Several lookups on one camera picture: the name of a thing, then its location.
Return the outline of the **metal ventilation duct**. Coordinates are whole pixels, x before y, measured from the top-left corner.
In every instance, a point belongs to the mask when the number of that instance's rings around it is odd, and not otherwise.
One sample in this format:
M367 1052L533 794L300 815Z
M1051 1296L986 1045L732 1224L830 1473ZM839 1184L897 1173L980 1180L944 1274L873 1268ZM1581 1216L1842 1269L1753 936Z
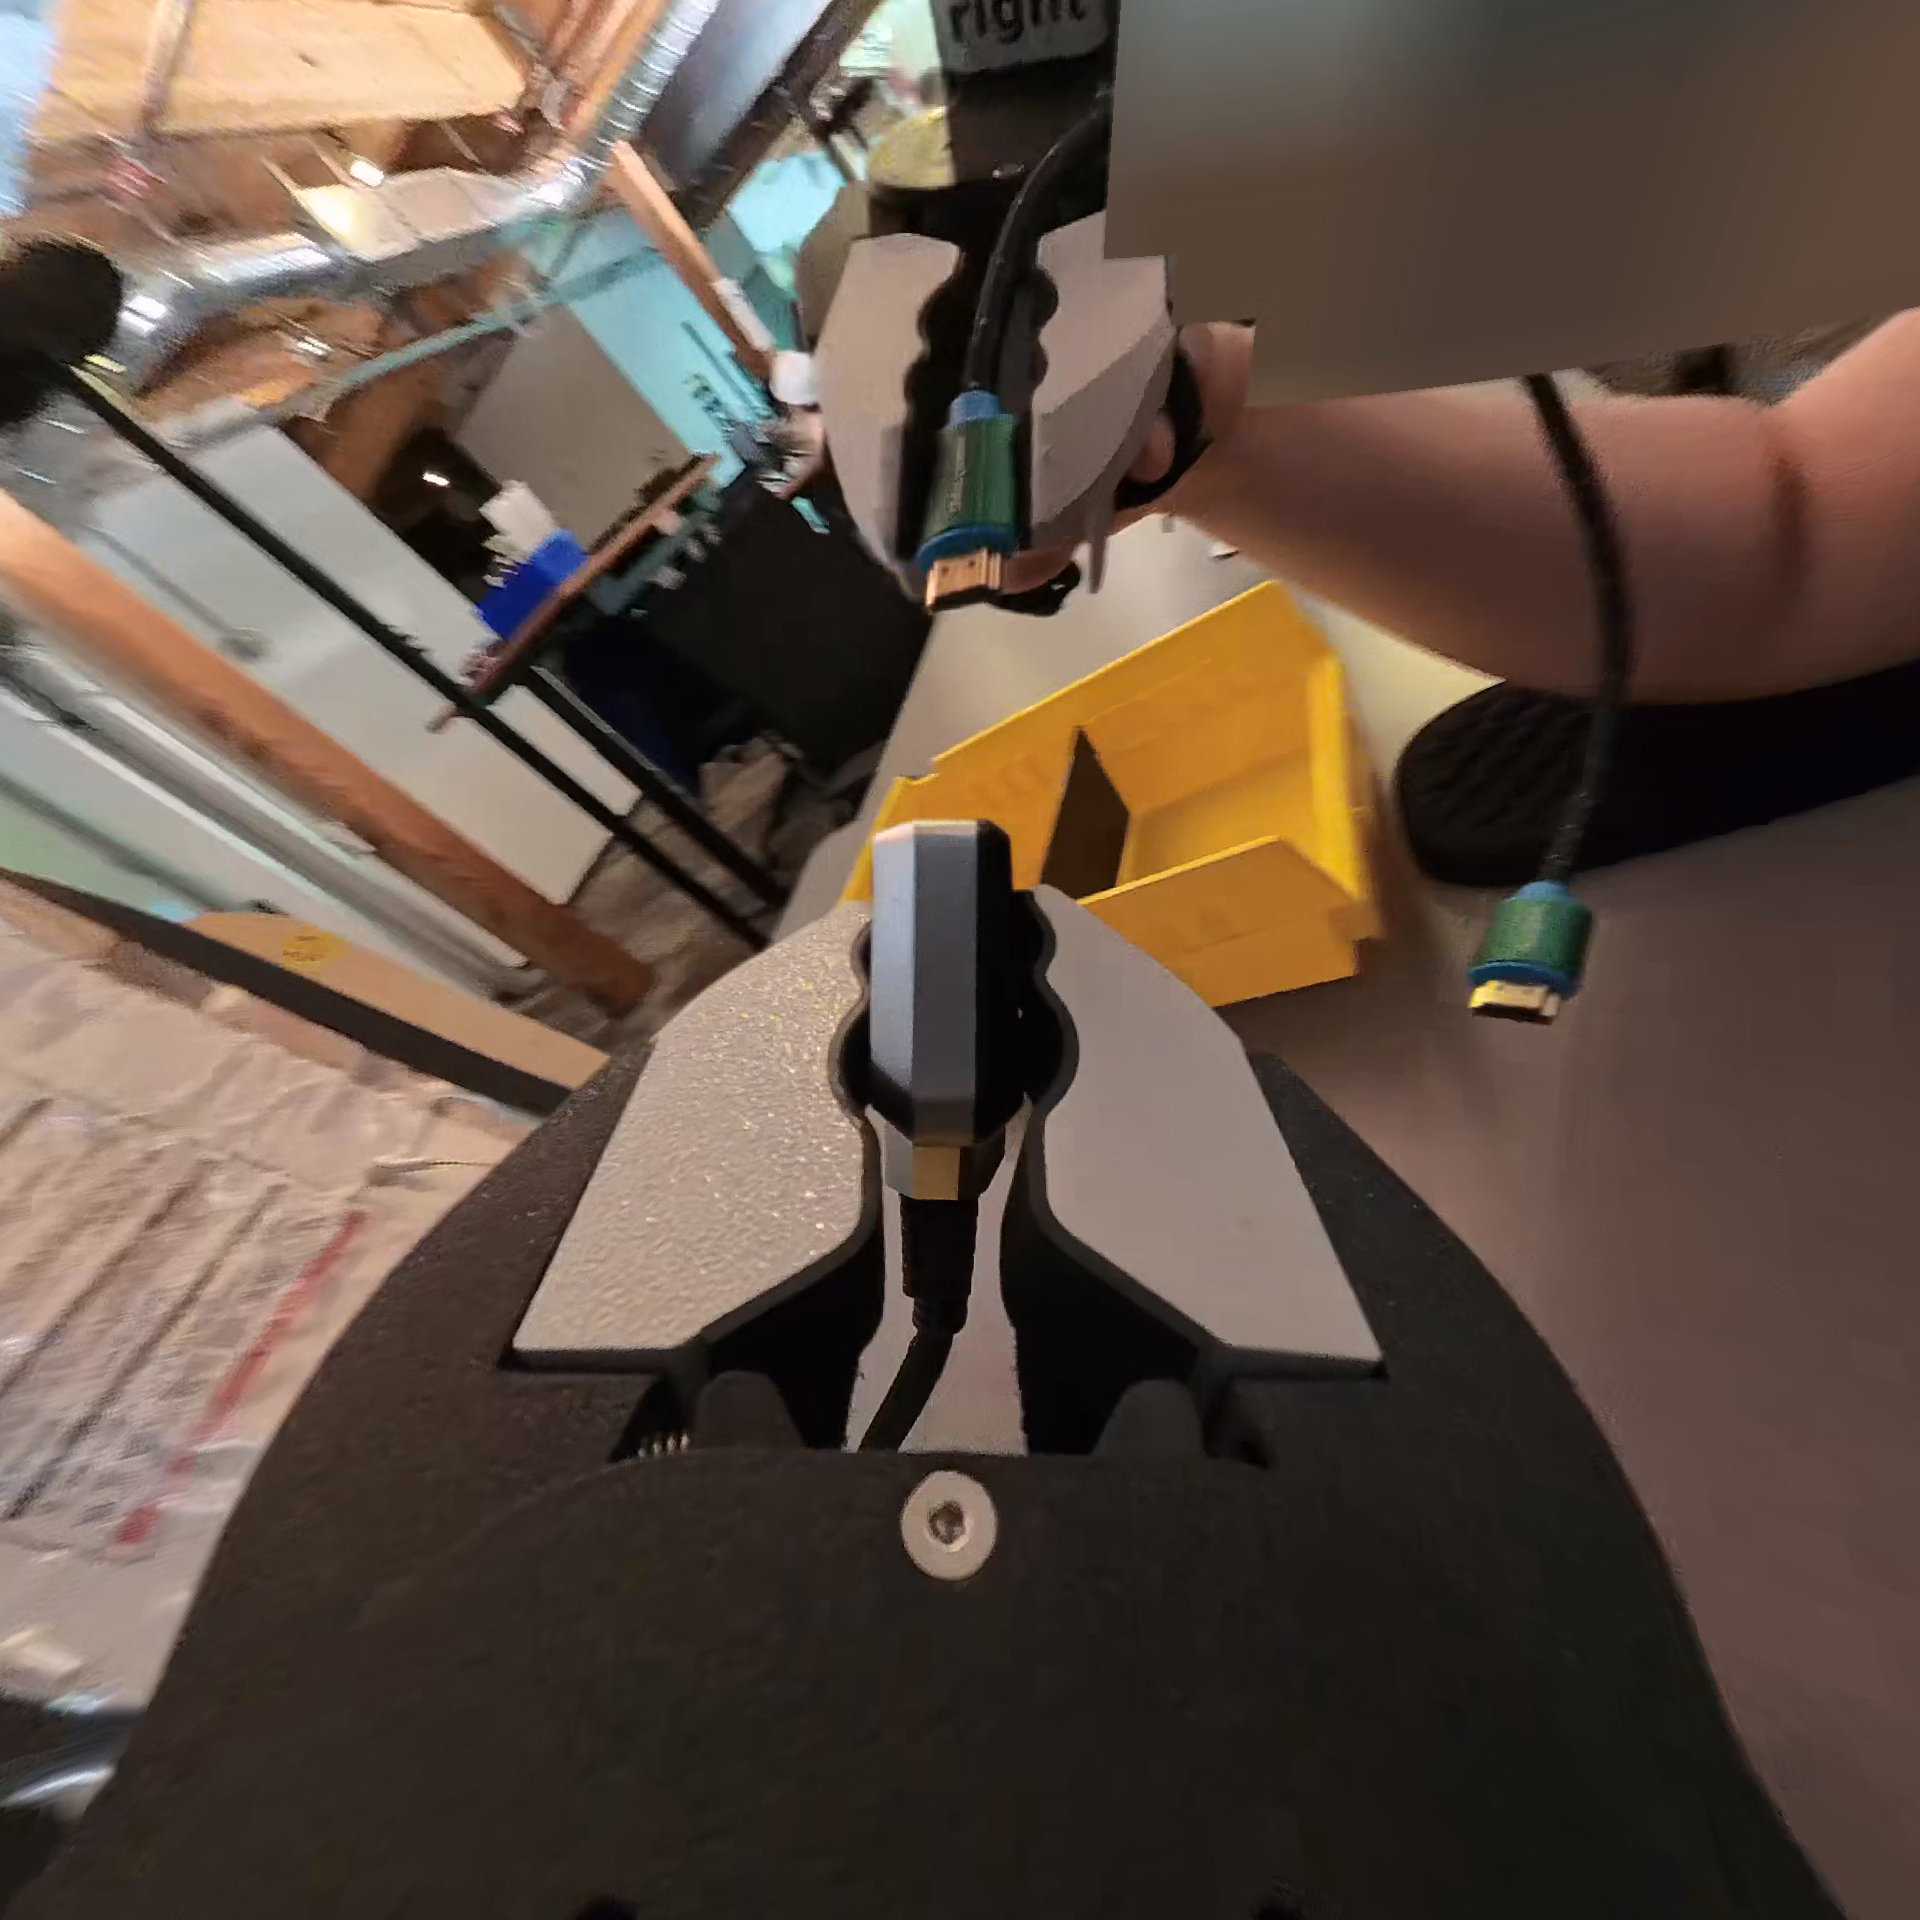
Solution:
M569 112L557 205L578 212L601 190L611 160L638 136L666 84L714 21L719 3L613 3L598 61Z

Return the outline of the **person's right hand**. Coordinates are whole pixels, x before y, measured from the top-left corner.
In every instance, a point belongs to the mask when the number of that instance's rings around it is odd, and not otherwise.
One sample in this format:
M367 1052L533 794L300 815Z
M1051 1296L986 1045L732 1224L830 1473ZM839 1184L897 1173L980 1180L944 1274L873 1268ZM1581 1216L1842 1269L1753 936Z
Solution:
M1249 409L1255 330L1245 323L1189 323L1178 330L1165 405L1116 491L1116 529L1148 517L1191 518L1220 484L1234 476L1229 449Z

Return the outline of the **wooden board smiley sticker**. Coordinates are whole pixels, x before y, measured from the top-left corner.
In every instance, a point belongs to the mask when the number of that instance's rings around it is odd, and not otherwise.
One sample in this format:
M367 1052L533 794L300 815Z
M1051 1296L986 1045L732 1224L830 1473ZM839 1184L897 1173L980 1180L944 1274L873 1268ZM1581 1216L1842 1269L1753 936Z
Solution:
M211 911L187 926L311 988L349 998L371 1015L387 1015L423 1037L448 1042L494 1067L514 1067L521 1078L581 1090L611 1060L589 1042L451 987L435 974L418 974L396 956L361 946L311 921L271 911Z

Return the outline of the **black wrist rest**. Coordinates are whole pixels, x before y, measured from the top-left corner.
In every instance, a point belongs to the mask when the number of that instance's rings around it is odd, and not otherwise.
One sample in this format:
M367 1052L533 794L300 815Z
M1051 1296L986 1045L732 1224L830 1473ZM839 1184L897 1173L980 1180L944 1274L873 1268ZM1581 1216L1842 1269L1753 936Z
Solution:
M1546 875L1587 747L1567 695L1489 686L1417 732L1396 803L1421 875L1522 889ZM1571 873L1676 852L1918 778L1918 664L1753 701L1631 708Z

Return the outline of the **black office chair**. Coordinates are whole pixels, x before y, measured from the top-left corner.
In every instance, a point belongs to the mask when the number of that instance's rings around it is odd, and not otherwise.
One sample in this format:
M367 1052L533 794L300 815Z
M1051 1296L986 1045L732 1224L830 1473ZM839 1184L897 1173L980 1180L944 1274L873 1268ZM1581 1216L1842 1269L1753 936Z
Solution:
M918 675L930 614L855 537L814 526L753 476L719 492L714 540L650 584L650 632L736 695L819 778L865 769Z

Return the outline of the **black floor stand round top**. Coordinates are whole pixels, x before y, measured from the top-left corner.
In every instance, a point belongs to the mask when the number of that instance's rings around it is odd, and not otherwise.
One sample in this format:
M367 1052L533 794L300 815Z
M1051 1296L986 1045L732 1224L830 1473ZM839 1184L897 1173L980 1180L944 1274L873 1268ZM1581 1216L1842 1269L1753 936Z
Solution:
M340 614L371 642L396 659L413 680L445 699L462 718L474 723L507 755L514 755L533 778L557 789L566 803L598 823L619 847L635 852L673 892L700 904L721 930L748 950L766 950L769 935L721 901L687 867L660 852L627 813L609 808L589 783L569 775L525 736L514 732L494 708L479 707L458 686L438 659L431 659L416 636L396 630L337 579L314 566L304 551L283 541L261 517L238 496L211 481L192 462L174 452L144 424L108 382L92 373L92 361L108 350L108 320L119 318L125 284L108 254L81 241L37 241L22 250L5 254L5 382L20 382L32 393L28 412L37 412L54 393L84 409L108 433L140 455L150 466L169 476L205 512L246 540L278 572L298 580L311 599Z

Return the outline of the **person's right forearm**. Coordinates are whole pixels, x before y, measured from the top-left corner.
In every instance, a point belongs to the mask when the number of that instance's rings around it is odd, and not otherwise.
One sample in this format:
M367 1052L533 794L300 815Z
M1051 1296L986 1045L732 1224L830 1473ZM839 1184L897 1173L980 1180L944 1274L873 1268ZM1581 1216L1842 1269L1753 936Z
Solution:
M1795 395L1575 412L1618 510L1635 701L1918 664L1918 311ZM1517 389L1249 409L1194 524L1266 576L1494 680L1587 691L1581 531Z

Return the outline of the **yellow plastic bin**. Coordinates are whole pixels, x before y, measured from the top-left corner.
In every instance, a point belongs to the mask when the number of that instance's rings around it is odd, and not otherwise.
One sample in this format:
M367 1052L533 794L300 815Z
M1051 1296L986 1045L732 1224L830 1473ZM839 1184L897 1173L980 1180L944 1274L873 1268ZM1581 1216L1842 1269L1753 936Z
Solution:
M1051 881L1215 1009L1358 974L1381 935L1373 775L1344 664L1266 580L955 744L885 794L869 838L995 823L1046 885L1074 761L1114 794L1102 881Z

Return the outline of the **blue plastic bin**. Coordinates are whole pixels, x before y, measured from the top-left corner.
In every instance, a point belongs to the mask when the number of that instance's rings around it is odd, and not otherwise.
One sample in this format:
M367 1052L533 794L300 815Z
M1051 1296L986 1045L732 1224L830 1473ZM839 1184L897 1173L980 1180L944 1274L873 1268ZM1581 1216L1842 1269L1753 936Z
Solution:
M477 602L477 617L497 640L514 640L584 566L589 549L569 529L557 529Z

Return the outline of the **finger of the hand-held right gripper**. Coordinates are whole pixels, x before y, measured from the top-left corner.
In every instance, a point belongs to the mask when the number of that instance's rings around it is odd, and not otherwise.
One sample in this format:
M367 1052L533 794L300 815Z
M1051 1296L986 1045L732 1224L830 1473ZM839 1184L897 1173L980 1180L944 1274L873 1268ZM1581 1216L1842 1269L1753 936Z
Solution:
M1102 216L1050 231L1038 274L1056 308L1038 326L1042 376L1021 418L1012 593L1051 584L1080 549L1102 584L1116 492L1164 416L1175 355L1165 257L1112 257Z
M904 537L902 474L909 452L909 382L925 360L925 318L964 250L935 235L853 241L814 350L830 466L853 529L914 603L925 603L918 537Z

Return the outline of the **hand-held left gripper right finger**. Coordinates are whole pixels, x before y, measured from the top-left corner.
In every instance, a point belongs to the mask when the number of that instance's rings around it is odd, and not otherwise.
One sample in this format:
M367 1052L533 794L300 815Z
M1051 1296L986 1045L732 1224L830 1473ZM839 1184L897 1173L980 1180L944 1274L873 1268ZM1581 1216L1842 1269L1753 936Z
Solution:
M1381 1343L1231 1029L1042 885L1038 1001L1063 1052L1021 1126L1001 1279L1089 1358L1097 1315L1184 1367L1381 1367Z

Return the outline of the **wooden post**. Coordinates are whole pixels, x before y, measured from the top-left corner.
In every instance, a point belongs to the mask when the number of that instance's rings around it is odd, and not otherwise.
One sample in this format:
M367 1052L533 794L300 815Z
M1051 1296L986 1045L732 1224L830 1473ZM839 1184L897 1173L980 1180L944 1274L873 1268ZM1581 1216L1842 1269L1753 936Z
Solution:
M497 867L14 496L5 496L5 602L609 1015L646 1001L657 975L645 959Z

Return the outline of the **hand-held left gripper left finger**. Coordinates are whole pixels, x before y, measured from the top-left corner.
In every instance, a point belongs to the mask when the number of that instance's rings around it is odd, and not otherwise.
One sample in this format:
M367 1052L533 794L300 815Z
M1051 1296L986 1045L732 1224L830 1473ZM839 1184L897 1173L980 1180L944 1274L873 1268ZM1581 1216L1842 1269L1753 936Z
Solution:
M873 1244L874 1138L844 1085L865 926L839 904L671 1020L515 1326L521 1362L708 1358Z

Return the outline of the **clear acrylic instruction sign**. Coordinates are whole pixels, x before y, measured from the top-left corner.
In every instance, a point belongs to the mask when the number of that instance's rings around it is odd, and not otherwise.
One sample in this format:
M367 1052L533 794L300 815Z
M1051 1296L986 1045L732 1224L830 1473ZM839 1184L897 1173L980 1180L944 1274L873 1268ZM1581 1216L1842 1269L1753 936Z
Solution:
M5 889L7 1705L146 1705L318 1364L533 1126Z

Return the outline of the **wooden desk black legs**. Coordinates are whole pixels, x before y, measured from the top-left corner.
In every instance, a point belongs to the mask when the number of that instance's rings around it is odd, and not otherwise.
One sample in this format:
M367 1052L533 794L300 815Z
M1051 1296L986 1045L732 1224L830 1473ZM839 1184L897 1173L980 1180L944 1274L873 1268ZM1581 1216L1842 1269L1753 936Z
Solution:
M497 636L494 648L477 656L462 691L429 727L445 732L458 723L490 725L490 714L507 691L531 691L566 732L584 741L595 758L627 781L645 803L743 885L755 904L729 904L714 889L700 881L687 861L660 852L660 847L642 835L631 823L613 823L611 835L726 930L748 946L766 946L772 915L787 904L792 885L708 815L692 781L675 778L657 755L646 755L624 732L611 727L611 723L571 686L571 675L562 666L562 652L576 640L576 630L591 621L624 617L642 602L642 591L650 587L660 572L675 569L683 549L708 526L708 517L700 517L700 504L713 492L713 470L714 458L697 455L646 484L638 505L619 518L606 540L581 551L571 576L557 580L543 602L525 610L524 623L507 636Z

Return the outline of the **black hdmi adapter with cable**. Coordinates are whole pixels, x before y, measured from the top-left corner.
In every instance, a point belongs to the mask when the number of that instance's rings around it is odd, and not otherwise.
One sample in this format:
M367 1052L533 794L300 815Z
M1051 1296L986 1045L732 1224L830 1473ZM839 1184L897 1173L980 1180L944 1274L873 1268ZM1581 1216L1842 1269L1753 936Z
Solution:
M1030 1099L1031 919L992 823L873 838L865 1060L853 1073L902 1212L910 1340L858 1450L894 1452L975 1306L980 1201Z

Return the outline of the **black hdmi cable green plugs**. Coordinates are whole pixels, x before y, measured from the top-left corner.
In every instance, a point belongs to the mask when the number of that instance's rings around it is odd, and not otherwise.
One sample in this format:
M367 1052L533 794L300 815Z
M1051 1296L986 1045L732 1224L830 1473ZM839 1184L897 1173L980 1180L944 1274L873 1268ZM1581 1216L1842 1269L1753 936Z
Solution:
M930 504L914 551L930 610L995 593L1005 561L1021 549L1017 481L1021 427L1018 416L991 389L991 376L1001 369L1018 281L1038 261L1038 241L1063 203L1063 190L1093 160L1107 160L1112 145L1114 90L1103 88L1025 171L1012 205L1001 218L968 334L964 387L937 439ZM1524 376L1522 389L1581 531L1598 617L1598 686L1587 707L1578 781L1560 808L1542 868L1489 919L1469 969L1469 1011L1476 1020L1551 1024L1566 1001L1581 992L1594 943L1594 915L1571 889L1571 875L1615 775L1622 699L1635 664L1635 621L1619 524L1594 452L1554 376Z

